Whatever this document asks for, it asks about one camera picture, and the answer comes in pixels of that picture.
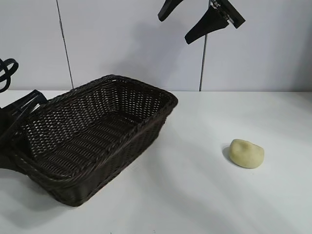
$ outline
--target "white wall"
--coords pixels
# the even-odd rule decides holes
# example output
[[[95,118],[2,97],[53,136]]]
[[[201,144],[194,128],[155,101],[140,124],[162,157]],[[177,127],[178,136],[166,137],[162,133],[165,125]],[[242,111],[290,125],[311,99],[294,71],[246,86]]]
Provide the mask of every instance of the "white wall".
[[[169,90],[199,89],[204,40],[186,33],[208,0],[184,1],[164,21],[164,0],[59,0],[74,85],[106,74],[129,76]]]
[[[184,1],[160,22],[163,3],[59,0],[74,85],[112,73],[198,90],[204,40],[184,36],[208,0]],[[208,35],[203,90],[312,90],[312,0],[231,3],[246,22]],[[71,88],[56,0],[3,1],[0,21],[0,58],[20,64],[11,89]]]
[[[312,0],[231,0],[246,22],[208,35],[203,90],[312,90]]]
[[[55,0],[1,1],[0,58],[19,62],[11,89],[71,88]]]

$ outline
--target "woven pattern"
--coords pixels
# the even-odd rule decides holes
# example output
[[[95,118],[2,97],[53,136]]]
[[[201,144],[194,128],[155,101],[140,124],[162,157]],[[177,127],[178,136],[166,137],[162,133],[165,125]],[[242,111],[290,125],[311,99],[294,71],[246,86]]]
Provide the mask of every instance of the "woven pattern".
[[[29,149],[12,155],[58,201],[78,206],[157,138],[177,105],[170,93],[109,75],[49,100],[23,123]]]

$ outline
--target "white table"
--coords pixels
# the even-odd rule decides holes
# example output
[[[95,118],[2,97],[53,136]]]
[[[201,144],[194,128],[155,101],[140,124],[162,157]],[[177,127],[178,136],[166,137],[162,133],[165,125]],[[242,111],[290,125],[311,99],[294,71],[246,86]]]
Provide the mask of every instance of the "white table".
[[[0,106],[26,93],[0,94]],[[1,234],[311,233],[312,93],[174,94],[158,140],[78,208],[0,170]],[[264,163],[232,164],[234,138],[264,147]]]

